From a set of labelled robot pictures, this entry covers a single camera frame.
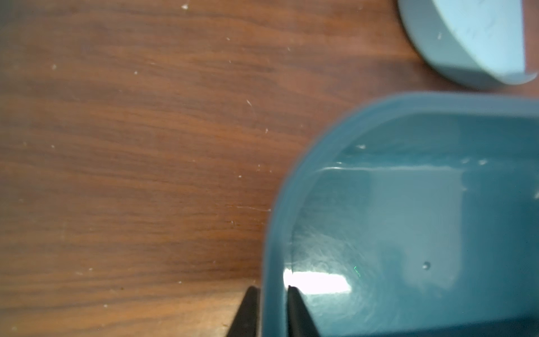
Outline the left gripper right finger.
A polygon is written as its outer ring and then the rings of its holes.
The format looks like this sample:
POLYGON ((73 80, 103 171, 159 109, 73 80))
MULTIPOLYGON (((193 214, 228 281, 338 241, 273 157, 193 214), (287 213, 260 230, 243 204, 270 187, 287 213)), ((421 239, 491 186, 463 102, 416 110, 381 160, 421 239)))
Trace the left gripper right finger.
POLYGON ((320 337, 298 288, 288 288, 286 306, 290 337, 320 337))

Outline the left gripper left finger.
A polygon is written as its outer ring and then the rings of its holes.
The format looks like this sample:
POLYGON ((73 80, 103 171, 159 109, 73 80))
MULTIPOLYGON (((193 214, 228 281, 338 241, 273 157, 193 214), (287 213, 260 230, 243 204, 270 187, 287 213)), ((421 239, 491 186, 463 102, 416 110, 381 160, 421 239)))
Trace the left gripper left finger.
POLYGON ((260 293, 256 286, 247 289, 226 337, 257 337, 260 293))

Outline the dark teal storage box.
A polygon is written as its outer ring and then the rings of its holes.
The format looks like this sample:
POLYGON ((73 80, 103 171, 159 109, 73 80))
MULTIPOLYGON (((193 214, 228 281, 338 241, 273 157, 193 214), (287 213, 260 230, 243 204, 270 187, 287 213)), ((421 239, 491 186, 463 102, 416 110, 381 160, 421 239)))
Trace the dark teal storage box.
POLYGON ((322 336, 537 336, 538 101, 397 95, 337 124, 273 206, 263 336, 292 286, 322 336))

